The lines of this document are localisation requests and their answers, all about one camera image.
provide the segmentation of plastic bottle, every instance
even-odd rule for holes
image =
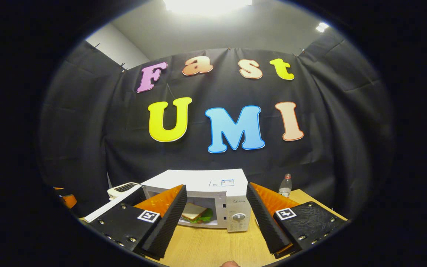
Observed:
[[[284,179],[279,186],[278,193],[288,198],[292,188],[293,184],[291,182],[291,174],[285,174]]]

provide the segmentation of white microwave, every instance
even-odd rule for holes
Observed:
[[[246,198],[247,179],[242,169],[217,171],[179,171],[169,169],[141,183],[146,198],[185,184],[188,203],[211,208],[208,223],[190,223],[179,219],[180,225],[203,228],[226,228],[228,232],[248,230],[251,207]]]

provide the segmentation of ceiling light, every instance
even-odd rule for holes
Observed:
[[[179,14],[220,15],[251,5],[252,0],[164,0],[166,9]]]
[[[329,25],[325,24],[324,22],[319,23],[319,26],[323,29],[327,29]]]

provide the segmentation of pink letter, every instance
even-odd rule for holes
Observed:
[[[283,140],[294,141],[303,138],[304,133],[299,129],[298,119],[294,113],[296,104],[294,102],[281,102],[275,105],[281,112],[284,123]]]
[[[151,79],[154,79],[154,81],[159,80],[159,77],[161,76],[161,69],[166,69],[168,67],[168,63],[162,62],[153,66],[148,66],[144,69],[142,69],[143,76],[141,78],[141,84],[139,85],[139,88],[136,90],[137,93],[141,93],[144,91],[151,90],[154,85],[151,84]]]

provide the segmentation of blue letter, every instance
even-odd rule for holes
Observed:
[[[265,146],[259,132],[259,113],[261,108],[256,105],[247,105],[242,108],[237,123],[232,120],[224,108],[210,108],[205,111],[205,116],[212,123],[212,145],[209,146],[210,153],[222,153],[227,151],[227,146],[222,142],[225,136],[230,147],[237,150],[242,135],[245,133],[245,141],[242,148],[245,150],[259,149]]]

